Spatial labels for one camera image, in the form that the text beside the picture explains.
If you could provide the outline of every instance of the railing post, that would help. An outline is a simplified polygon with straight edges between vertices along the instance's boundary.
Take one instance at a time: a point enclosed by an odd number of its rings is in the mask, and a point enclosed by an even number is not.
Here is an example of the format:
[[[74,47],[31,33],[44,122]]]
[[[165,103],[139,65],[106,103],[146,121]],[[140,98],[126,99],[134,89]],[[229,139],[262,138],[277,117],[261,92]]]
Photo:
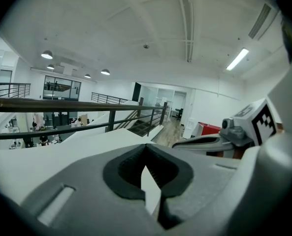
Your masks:
[[[59,116],[59,126],[63,125],[63,114],[62,112],[58,112],[58,116]]]
[[[114,129],[114,119],[115,119],[115,110],[110,111],[110,116],[108,118],[109,126],[107,132],[113,131]]]
[[[165,111],[166,111],[166,106],[167,106],[167,102],[165,102],[164,105],[163,105],[163,109],[162,109],[161,119],[160,119],[159,125],[162,125],[162,123],[163,123],[164,115],[165,115]]]
[[[142,104],[144,104],[144,98],[143,97],[140,98],[140,102],[139,102],[140,106],[142,106]],[[140,117],[140,114],[141,114],[141,110],[138,110],[137,117]]]
[[[151,129],[152,120],[154,118],[154,113],[155,113],[155,110],[153,109],[152,110],[152,115],[151,115],[151,118],[150,118],[150,125],[149,125],[149,129],[148,129],[147,136],[149,136],[149,132],[150,132],[150,129]]]

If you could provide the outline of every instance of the glass wall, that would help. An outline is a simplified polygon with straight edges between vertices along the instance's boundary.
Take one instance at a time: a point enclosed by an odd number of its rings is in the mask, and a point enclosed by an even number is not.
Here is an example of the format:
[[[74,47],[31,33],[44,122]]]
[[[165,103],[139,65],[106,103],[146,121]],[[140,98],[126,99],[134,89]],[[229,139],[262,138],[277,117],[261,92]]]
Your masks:
[[[78,101],[80,87],[78,81],[45,76],[43,99]],[[44,113],[45,126],[69,125],[72,118],[77,118],[77,112]]]
[[[169,116],[171,113],[172,104],[173,104],[173,96],[174,96],[174,90],[162,89],[162,88],[158,89],[156,106],[163,107],[164,103],[167,102],[166,112],[165,112],[165,117],[164,117],[164,120],[166,121],[169,120]]]
[[[45,76],[43,99],[78,100],[81,83],[51,76]]]
[[[147,106],[147,107],[154,107],[156,104],[156,100],[157,100],[157,88],[151,88],[151,87],[145,87],[145,86],[141,86],[140,88],[140,94],[139,94],[139,101],[140,98],[144,98],[143,101],[143,106]],[[142,110],[141,115],[147,116],[150,115],[152,113],[152,110]],[[142,121],[149,121],[150,118],[145,118]]]

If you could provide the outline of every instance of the doorway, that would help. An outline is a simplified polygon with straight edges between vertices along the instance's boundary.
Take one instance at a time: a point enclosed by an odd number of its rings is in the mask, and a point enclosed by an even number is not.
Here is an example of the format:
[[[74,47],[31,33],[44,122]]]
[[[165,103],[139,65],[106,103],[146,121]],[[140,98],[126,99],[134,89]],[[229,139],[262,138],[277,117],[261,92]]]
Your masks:
[[[0,83],[10,83],[11,82],[12,71],[10,70],[0,70]]]

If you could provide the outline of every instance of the metal railing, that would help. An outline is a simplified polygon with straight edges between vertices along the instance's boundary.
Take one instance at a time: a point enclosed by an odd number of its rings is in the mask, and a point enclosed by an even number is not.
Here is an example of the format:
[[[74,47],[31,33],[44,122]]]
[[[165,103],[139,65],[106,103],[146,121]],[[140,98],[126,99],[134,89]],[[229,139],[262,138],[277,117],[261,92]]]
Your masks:
[[[123,104],[124,102],[128,101],[123,98],[118,98],[118,97],[96,93],[96,92],[91,93],[91,100],[95,103],[104,103],[104,104]]]
[[[151,115],[137,115],[136,117],[130,116],[124,120],[115,120],[116,111],[136,111],[139,113],[142,110],[152,110]],[[151,117],[149,121],[150,125],[147,130],[149,135],[150,129],[153,126],[152,122],[154,116],[161,115],[160,125],[163,123],[164,114],[166,111],[166,102],[163,107],[147,107],[147,106],[133,106],[133,105],[114,105],[114,104],[97,104],[90,102],[77,102],[74,101],[60,101],[60,100],[32,100],[32,99],[11,99],[11,98],[0,98],[0,112],[8,113],[29,113],[29,112],[75,112],[75,111],[109,111],[109,120],[106,123],[87,125],[83,127],[66,127],[63,129],[55,130],[46,130],[46,131],[35,131],[35,132],[21,132],[21,133],[3,133],[0,134],[0,140],[3,139],[18,139],[18,138],[32,138],[39,136],[48,136],[48,135],[58,135],[72,133],[82,130],[89,130],[100,127],[107,127],[107,132],[114,130],[114,125],[121,124],[124,122],[130,122],[133,120],[143,119]]]
[[[25,98],[30,87],[30,83],[0,83],[0,98]]]

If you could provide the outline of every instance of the ceiling light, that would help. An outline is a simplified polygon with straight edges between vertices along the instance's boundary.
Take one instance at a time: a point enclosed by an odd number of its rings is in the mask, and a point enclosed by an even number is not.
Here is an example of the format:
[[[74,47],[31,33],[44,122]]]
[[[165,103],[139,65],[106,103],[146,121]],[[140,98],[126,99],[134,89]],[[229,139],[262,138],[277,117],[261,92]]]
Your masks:
[[[242,49],[242,51],[239,53],[239,55],[232,61],[232,63],[226,68],[228,71],[231,71],[234,69],[236,65],[239,64],[239,62],[249,53],[248,50],[245,48]]]
[[[105,74],[105,75],[110,75],[110,71],[107,70],[107,69],[103,69],[103,70],[101,71],[101,73],[102,73],[102,74]]]
[[[43,57],[43,58],[46,58],[46,59],[52,59],[53,58],[53,54],[52,54],[52,52],[51,51],[44,51],[42,54],[41,54],[41,56]]]

